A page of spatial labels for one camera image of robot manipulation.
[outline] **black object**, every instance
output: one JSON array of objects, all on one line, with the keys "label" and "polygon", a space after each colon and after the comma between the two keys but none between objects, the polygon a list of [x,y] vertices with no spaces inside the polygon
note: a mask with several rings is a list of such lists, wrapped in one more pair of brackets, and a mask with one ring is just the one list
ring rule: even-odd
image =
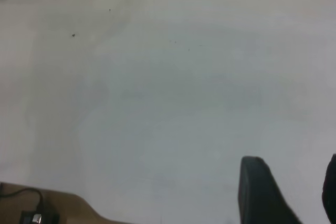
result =
[{"label": "black object", "polygon": [[58,222],[58,214],[22,211],[19,224],[58,224]]},{"label": "black object", "polygon": [[336,224],[336,155],[328,165],[323,184],[322,202],[332,224]]},{"label": "black object", "polygon": [[300,224],[286,204],[268,165],[260,157],[243,157],[238,203],[242,224]]}]

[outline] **wooden desk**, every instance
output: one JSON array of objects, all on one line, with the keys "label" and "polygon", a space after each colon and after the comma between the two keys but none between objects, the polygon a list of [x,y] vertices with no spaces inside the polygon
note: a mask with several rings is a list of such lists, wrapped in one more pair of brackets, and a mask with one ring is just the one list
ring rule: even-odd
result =
[{"label": "wooden desk", "polygon": [[[10,194],[25,186],[1,184],[0,194]],[[59,224],[123,224],[102,218],[81,197],[58,191],[41,190],[46,211],[60,215]],[[38,203],[34,192],[23,192],[11,198],[0,198],[0,219],[2,224],[18,224],[21,211],[34,211]]]}]

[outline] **black cable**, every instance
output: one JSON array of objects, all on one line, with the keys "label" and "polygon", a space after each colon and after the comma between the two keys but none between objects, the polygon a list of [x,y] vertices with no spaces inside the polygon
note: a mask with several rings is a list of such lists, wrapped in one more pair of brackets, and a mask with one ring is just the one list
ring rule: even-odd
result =
[{"label": "black cable", "polygon": [[2,195],[0,194],[0,198],[14,197],[14,196],[16,196],[16,195],[18,195],[18,194],[20,194],[20,193],[22,193],[24,191],[32,191],[32,192],[37,193],[39,195],[40,199],[39,199],[39,202],[38,202],[38,204],[36,206],[36,210],[43,212],[43,210],[44,210],[43,195],[42,195],[42,193],[39,190],[34,189],[34,188],[24,188],[24,189],[21,189],[19,191],[15,191],[15,192],[10,193],[10,194],[2,194]]}]

